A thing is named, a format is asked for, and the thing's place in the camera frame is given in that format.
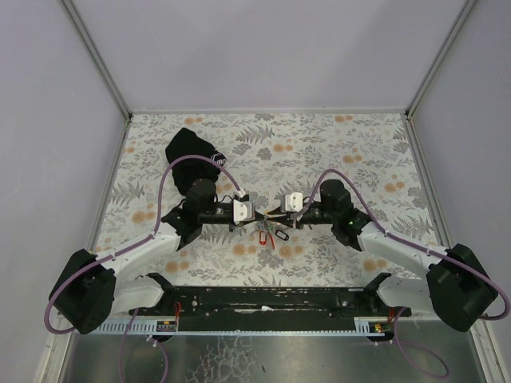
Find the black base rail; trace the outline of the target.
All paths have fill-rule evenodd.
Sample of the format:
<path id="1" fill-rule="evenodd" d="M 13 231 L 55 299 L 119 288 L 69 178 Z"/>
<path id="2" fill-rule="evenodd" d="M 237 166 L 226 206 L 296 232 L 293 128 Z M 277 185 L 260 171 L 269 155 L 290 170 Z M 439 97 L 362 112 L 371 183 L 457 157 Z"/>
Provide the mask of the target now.
<path id="1" fill-rule="evenodd" d="M 373 287 L 171 286 L 140 317 L 178 317 L 186 332 L 326 332 L 355 330 L 357 318 L 398 312 Z"/>

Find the floral table mat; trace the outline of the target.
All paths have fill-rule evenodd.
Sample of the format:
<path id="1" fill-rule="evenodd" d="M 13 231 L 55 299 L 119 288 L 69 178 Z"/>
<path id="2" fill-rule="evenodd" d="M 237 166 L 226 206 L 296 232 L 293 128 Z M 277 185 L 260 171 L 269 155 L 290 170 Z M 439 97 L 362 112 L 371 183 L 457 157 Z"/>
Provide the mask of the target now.
<path id="1" fill-rule="evenodd" d="M 138 114 L 117 166 L 98 251 L 146 234 L 158 215 L 180 202 L 164 172 L 164 150 L 182 128 L 226 156 L 227 173 L 216 183 L 223 201 L 240 186 L 258 211 L 267 212 L 284 194 L 310 195 L 320 176 L 344 174 L 356 186 L 355 206 L 369 207 L 385 228 L 428 245 L 438 241 L 397 113 Z M 142 273 L 150 272 L 176 285 L 204 286 L 364 286 L 382 272 L 410 277 L 386 259 L 344 247 L 327 225 L 290 231 L 288 240 L 268 245 L 259 243 L 252 225 L 235 231 L 207 225 L 184 249 L 147 262 Z"/>

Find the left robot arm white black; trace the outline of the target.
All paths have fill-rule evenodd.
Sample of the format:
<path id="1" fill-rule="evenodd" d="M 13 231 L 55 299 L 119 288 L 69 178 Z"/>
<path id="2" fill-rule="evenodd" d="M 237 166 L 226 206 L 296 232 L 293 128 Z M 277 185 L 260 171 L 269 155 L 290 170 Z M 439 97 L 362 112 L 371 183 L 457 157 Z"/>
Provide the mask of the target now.
<path id="1" fill-rule="evenodd" d="M 198 179 L 182 203 L 160 217 L 147 235 L 119 250 L 76 251 L 51 290 L 47 308 L 56 309 L 80 334 L 89 334 L 111 314 L 156 306 L 164 288 L 156 278 L 140 276 L 141 268 L 189 245 L 205 224 L 239 227 L 263 219 L 242 191 L 228 203 L 215 197 L 215 184 Z"/>

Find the black drawstring bag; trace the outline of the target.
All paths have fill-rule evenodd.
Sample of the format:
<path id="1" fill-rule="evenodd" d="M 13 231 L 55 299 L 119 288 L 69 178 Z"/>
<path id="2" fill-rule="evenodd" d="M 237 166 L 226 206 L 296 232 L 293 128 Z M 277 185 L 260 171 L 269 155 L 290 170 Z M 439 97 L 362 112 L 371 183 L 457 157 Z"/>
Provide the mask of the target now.
<path id="1" fill-rule="evenodd" d="M 220 166 L 224 166 L 227 158 L 211 143 L 199 138 L 192 130 L 182 128 L 170 141 L 165 149 L 167 161 L 173 161 L 183 156 L 201 156 L 209 158 Z M 186 159 L 172 168 L 174 184 L 181 195 L 186 195 L 193 182 L 198 179 L 208 179 L 215 183 L 220 170 L 207 161 Z"/>

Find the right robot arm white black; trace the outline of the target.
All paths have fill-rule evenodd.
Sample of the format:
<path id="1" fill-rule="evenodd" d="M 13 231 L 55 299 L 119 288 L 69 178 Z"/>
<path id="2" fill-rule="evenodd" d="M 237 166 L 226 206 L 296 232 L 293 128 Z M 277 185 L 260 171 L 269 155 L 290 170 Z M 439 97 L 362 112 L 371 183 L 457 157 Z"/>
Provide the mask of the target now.
<path id="1" fill-rule="evenodd" d="M 329 224 L 342 245 L 412 272 L 412 279 L 389 276 L 380 282 L 377 295 L 387 306 L 429 311 L 452 329 L 466 332 L 497 298 L 497 289 L 467 246 L 428 247 L 383 230 L 352 203 L 340 180 L 322 182 L 319 194 L 318 201 L 305 201 L 298 192 L 286 195 L 280 207 L 268 215 L 272 221 L 293 228 Z"/>

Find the key bunch with coloured tags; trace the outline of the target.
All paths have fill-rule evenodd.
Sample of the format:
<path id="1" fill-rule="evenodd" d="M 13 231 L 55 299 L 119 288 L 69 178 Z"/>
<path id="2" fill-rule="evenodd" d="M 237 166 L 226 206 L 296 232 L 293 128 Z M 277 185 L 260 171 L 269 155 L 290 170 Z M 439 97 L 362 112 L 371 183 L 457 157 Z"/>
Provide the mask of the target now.
<path id="1" fill-rule="evenodd" d="M 255 226 L 255 233 L 259 245 L 262 247 L 270 247 L 276 249 L 276 240 L 288 241 L 290 236 L 286 233 L 285 228 L 279 223 L 274 223 L 268 219 L 259 220 Z"/>

